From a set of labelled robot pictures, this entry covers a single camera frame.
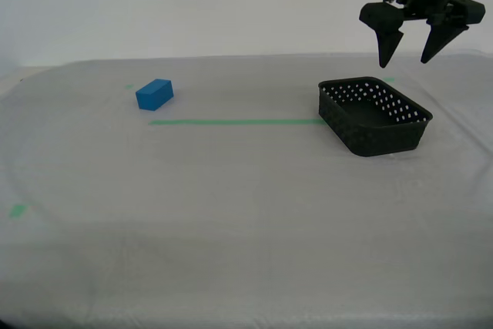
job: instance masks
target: blue block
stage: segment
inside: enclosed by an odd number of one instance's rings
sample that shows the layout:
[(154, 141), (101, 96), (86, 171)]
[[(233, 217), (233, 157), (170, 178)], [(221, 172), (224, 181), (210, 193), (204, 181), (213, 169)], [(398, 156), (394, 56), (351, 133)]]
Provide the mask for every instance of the blue block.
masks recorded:
[(136, 92), (140, 109), (155, 111), (173, 98), (171, 81), (156, 79)]

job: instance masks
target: white tablecloth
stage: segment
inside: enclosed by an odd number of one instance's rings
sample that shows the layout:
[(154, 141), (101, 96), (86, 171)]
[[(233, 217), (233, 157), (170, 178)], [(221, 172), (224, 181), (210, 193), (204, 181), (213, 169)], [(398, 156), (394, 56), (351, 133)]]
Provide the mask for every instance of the white tablecloth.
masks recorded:
[[(493, 327), (493, 59), (80, 62), (0, 101), (0, 318), (32, 328)], [(375, 76), (434, 114), (350, 153), (317, 84)], [(135, 91), (171, 79), (155, 112)]]

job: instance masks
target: green tape mark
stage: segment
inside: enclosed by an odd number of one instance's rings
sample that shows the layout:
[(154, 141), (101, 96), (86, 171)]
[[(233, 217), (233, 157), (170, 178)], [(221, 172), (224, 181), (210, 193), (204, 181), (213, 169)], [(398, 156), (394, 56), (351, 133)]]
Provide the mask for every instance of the green tape mark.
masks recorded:
[(324, 125), (322, 119), (156, 119), (150, 125), (176, 126), (255, 126), (255, 125)]
[(25, 204), (15, 204), (10, 210), (8, 217), (11, 219), (18, 219), (28, 209)]

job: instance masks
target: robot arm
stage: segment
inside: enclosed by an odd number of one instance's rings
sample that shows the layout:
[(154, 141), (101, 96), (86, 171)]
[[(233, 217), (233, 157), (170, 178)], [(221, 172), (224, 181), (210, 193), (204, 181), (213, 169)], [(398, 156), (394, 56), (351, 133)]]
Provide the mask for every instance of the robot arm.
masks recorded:
[[(396, 1), (403, 8), (390, 3)], [(404, 21), (426, 19), (431, 32), (421, 61), (427, 63), (449, 42), (478, 24), (485, 16), (485, 6), (472, 0), (384, 0), (368, 3), (361, 9), (360, 20), (377, 33), (380, 66), (390, 62), (404, 35), (399, 31)]]

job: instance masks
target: white wall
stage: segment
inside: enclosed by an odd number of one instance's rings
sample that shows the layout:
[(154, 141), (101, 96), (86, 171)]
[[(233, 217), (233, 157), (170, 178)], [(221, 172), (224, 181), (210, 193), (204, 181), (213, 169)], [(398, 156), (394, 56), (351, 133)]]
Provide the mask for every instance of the white wall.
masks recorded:
[[(85, 59), (298, 52), (376, 52), (358, 21), (379, 0), (0, 0), (0, 60), (57, 65)], [(493, 10), (493, 0), (478, 0)], [(398, 52), (421, 51), (429, 27), (408, 22)], [(493, 52), (493, 17), (450, 49)]]

